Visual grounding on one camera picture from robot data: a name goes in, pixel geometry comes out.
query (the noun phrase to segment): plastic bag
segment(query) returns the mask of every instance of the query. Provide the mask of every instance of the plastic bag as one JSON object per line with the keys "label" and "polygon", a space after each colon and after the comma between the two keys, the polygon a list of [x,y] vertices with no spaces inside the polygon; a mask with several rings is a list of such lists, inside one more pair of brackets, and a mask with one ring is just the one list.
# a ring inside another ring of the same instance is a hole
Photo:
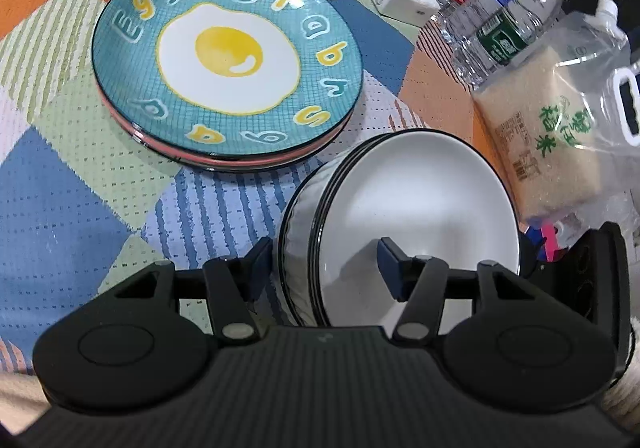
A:
{"label": "plastic bag", "polygon": [[615,222],[625,239],[626,257],[635,258],[634,232],[640,228],[640,215],[627,192],[579,205],[567,216],[554,223],[558,248],[570,248],[588,230],[597,230],[604,222]]}
{"label": "plastic bag", "polygon": [[639,108],[640,94],[617,15],[600,0],[596,16],[566,16],[474,93],[530,224],[637,184],[640,135],[620,86],[629,82]]}

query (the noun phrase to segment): teal plate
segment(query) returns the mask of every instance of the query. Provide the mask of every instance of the teal plate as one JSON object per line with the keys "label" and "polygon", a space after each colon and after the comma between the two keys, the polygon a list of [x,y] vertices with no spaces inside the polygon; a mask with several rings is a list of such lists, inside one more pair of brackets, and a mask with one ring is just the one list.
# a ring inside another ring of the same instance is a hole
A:
{"label": "teal plate", "polygon": [[362,88],[358,45],[326,0],[110,0],[92,59],[124,118],[213,156],[316,140]]}

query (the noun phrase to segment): egg yolk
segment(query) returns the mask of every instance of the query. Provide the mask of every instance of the egg yolk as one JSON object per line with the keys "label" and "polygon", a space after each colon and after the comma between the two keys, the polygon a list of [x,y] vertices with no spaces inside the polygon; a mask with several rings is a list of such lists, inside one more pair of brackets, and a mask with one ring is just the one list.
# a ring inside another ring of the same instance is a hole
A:
{"label": "egg yolk", "polygon": [[196,38],[196,56],[220,76],[249,76],[262,65],[262,48],[253,37],[233,27],[209,27]]}

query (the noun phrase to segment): tablecloth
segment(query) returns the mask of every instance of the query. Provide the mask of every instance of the tablecloth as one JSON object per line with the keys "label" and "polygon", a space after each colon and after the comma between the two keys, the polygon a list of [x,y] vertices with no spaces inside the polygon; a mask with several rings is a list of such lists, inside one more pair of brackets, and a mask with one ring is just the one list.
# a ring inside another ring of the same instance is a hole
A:
{"label": "tablecloth", "polygon": [[[31,371],[46,327],[154,260],[196,268],[273,237],[300,181],[357,141],[434,126],[495,159],[431,25],[381,17],[370,0],[329,0],[366,69],[364,100],[335,142],[277,171],[183,167],[135,143],[100,102],[90,41],[106,1],[0,0],[2,370]],[[262,326],[287,322],[277,291],[271,280],[255,305]],[[203,304],[184,304],[206,330]]]}

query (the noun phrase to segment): white bowl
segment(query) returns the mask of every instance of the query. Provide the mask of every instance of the white bowl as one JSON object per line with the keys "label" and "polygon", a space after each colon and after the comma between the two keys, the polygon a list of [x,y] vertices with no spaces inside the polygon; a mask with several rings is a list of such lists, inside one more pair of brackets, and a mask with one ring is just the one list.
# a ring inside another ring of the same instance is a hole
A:
{"label": "white bowl", "polygon": [[[384,134],[343,152],[299,188],[281,226],[276,264],[300,325],[381,325],[391,334],[404,303],[378,271],[381,237],[454,269],[495,260],[518,272],[518,223],[500,178],[437,130]],[[470,302],[448,301],[444,328],[469,314]]]}

